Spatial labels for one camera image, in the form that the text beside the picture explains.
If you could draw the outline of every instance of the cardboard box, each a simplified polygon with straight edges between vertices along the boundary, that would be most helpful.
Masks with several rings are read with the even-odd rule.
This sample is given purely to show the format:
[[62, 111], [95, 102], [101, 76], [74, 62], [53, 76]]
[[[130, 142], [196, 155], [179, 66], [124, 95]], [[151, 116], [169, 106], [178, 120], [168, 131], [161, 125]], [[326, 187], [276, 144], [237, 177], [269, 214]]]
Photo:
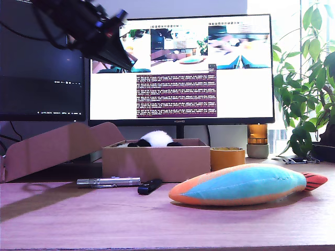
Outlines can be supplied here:
[[183, 182], [210, 172], [209, 146], [199, 139], [175, 141], [183, 146], [115, 147], [117, 144], [114, 144], [104, 147], [103, 177], [140, 177], [142, 182], [155, 178], [164, 182]]
[[200, 140], [178, 141], [183, 146], [116, 148], [112, 146], [125, 138], [113, 123], [88, 127], [75, 122], [11, 145], [6, 156], [0, 156], [0, 183], [98, 151], [103, 177], [182, 182], [210, 172], [209, 146]]
[[0, 183], [62, 164], [124, 140], [113, 123], [75, 122], [11, 145], [0, 156]]

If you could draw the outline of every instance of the computer monitor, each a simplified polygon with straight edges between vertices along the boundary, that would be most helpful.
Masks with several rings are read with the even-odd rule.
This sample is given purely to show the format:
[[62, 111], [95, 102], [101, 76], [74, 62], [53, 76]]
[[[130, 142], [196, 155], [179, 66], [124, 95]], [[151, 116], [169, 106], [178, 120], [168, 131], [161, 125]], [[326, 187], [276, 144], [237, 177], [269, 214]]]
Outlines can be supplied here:
[[[66, 36], [43, 16], [59, 44]], [[45, 38], [31, 1], [0, 0], [0, 20], [12, 30]], [[0, 26], [0, 121], [84, 121], [84, 58], [47, 41]]]
[[91, 61], [89, 125], [274, 122], [270, 15], [128, 19], [131, 72]]

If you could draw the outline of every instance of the fish plush toy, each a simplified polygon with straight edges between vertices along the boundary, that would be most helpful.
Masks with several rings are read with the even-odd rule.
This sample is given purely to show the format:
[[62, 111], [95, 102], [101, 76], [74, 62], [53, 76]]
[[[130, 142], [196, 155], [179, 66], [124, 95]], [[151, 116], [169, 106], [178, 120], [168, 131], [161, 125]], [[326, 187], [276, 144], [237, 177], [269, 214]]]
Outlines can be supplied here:
[[312, 191], [325, 182], [327, 178], [322, 175], [277, 165], [243, 164], [184, 181], [171, 189], [169, 197], [193, 205], [252, 205]]

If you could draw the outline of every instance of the tape roll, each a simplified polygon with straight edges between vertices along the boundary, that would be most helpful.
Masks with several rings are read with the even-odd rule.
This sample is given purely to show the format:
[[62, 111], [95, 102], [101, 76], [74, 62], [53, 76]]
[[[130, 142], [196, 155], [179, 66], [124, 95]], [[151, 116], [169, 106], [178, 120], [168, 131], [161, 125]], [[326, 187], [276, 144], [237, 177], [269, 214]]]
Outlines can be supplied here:
[[223, 168], [245, 164], [245, 150], [239, 147], [212, 147], [210, 168], [217, 171]]

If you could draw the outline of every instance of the camera feed image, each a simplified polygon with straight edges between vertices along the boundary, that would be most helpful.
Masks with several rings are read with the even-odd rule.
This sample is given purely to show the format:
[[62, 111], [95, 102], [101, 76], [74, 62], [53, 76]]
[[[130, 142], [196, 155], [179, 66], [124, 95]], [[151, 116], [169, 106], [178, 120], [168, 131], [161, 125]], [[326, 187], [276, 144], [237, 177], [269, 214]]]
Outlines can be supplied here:
[[254, 27], [208, 27], [208, 55], [218, 70], [271, 67], [270, 34], [256, 33]]
[[151, 72], [207, 70], [207, 36], [207, 29], [151, 29]]
[[124, 50], [127, 52], [130, 60], [135, 63], [131, 71], [114, 65], [93, 61], [92, 73], [150, 72], [150, 30], [133, 29], [120, 31], [120, 34], [123, 34], [120, 39]]

